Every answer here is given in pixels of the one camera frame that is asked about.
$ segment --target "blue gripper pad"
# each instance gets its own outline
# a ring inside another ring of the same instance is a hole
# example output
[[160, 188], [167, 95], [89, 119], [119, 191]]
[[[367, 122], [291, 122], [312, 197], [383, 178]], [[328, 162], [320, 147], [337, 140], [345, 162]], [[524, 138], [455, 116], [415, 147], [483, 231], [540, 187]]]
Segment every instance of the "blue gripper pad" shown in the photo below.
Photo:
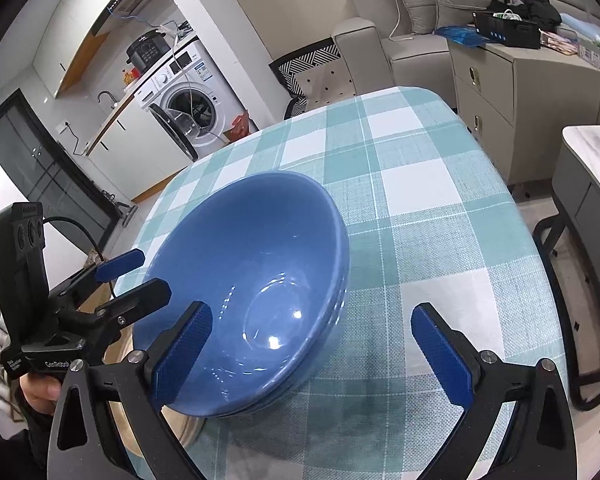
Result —
[[142, 265], [144, 265], [144, 253], [140, 249], [133, 249], [100, 264], [96, 269], [94, 279], [97, 283], [112, 282]]
[[203, 303], [180, 330], [164, 357], [154, 368], [150, 397], [154, 410], [159, 412], [161, 407], [176, 400], [193, 364], [211, 335], [212, 327], [211, 308]]
[[449, 402], [468, 410], [474, 401], [471, 372], [421, 306], [417, 306], [411, 314], [411, 333]]

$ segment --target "sofa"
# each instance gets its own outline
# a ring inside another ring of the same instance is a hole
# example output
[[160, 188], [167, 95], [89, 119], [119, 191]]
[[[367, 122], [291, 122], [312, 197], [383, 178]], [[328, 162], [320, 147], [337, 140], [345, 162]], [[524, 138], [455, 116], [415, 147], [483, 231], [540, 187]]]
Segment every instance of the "sofa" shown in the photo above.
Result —
[[[600, 6], [595, 0], [550, 1], [558, 12], [600, 25]], [[414, 34], [403, 0], [351, 2], [357, 16], [338, 23], [332, 37], [349, 69], [356, 94], [393, 86], [417, 86], [437, 93], [451, 108], [456, 108], [446, 39], [434, 34]], [[394, 28], [392, 38], [398, 41], [389, 40]]]

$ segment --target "washing machine drum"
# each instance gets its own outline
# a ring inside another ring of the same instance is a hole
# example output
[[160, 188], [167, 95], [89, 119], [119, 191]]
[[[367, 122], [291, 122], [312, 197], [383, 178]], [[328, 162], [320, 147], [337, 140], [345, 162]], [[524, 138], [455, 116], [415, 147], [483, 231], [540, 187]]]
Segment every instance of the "washing machine drum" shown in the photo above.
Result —
[[189, 114], [200, 127], [200, 135], [210, 132], [216, 124], [216, 106], [211, 99], [192, 87], [184, 87], [171, 93], [163, 102], [163, 110], [176, 110]]

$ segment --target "gold drawer handle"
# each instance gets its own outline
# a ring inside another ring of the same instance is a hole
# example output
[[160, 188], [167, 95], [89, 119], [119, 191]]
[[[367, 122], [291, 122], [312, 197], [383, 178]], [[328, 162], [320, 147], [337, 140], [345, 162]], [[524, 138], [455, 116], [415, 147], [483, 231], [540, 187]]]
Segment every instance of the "gold drawer handle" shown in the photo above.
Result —
[[469, 76], [471, 76], [471, 82], [479, 90], [480, 89], [480, 74], [474, 67], [469, 68]]
[[482, 135], [482, 117], [474, 116], [474, 132], [478, 135]]

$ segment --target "human hand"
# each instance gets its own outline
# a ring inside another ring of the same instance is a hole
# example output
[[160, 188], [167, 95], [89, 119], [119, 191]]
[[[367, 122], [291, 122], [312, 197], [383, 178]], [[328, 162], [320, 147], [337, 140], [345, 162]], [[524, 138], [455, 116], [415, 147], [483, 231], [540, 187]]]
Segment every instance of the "human hand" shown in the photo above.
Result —
[[56, 410], [56, 400], [60, 397], [62, 385], [53, 377], [35, 373], [23, 375], [20, 387], [24, 398], [34, 410], [44, 415], [53, 415]]

